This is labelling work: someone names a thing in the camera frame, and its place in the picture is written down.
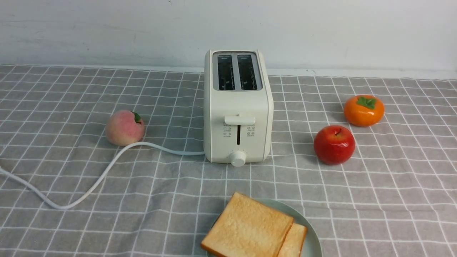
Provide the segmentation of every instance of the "peach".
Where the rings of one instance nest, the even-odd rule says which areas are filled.
[[[126,146],[140,141],[145,129],[138,113],[121,110],[111,115],[106,123],[105,134],[110,143]]]

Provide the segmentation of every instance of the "white toaster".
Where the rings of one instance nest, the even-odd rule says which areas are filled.
[[[240,167],[270,153],[273,97],[258,50],[210,50],[205,56],[203,149],[215,163]]]

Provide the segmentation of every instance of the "toaster lever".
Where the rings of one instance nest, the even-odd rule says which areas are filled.
[[[243,116],[225,116],[224,122],[227,125],[254,125],[255,117],[243,117]]]

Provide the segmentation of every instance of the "green plate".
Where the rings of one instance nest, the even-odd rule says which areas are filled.
[[[294,208],[290,207],[287,204],[266,198],[255,198],[254,200],[270,207],[275,210],[278,210],[286,215],[289,215],[295,219],[294,223],[305,226],[308,231],[306,233],[305,242],[302,247],[301,257],[322,257],[322,246],[320,245],[319,238],[316,234],[316,231],[311,226],[311,224]],[[208,257],[215,257],[214,255],[207,252]]]

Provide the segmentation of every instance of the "bread slice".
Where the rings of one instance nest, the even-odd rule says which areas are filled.
[[[200,247],[217,257],[277,257],[293,221],[235,192]]]
[[[294,223],[287,233],[286,240],[279,251],[278,257],[299,257],[302,254],[303,242],[308,229]]]

